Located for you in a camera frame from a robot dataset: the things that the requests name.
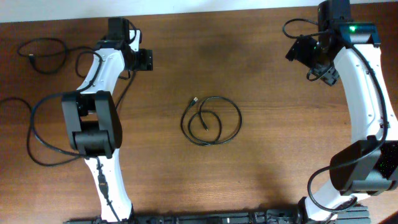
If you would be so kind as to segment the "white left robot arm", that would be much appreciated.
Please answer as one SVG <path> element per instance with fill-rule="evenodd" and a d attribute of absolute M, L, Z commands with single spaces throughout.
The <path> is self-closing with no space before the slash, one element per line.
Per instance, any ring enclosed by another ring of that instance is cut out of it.
<path fill-rule="evenodd" d="M 123 40 L 104 40 L 92 55 L 84 82 L 62 96 L 67 134 L 93 176 L 101 204 L 99 223 L 129 223 L 134 209 L 119 162 L 123 129 L 113 91 L 123 71 L 151 71 L 153 54 L 133 50 Z"/>

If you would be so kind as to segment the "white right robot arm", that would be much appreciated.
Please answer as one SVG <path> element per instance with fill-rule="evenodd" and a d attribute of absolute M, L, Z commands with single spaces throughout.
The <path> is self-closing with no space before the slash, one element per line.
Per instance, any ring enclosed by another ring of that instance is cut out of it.
<path fill-rule="evenodd" d="M 370 22 L 330 20 L 298 35 L 287 53 L 309 69 L 311 82 L 343 83 L 351 144 L 332 157 L 328 181 L 299 203 L 302 223 L 367 223 L 360 200 L 397 188 L 397 117 L 381 69 L 380 38 Z"/>

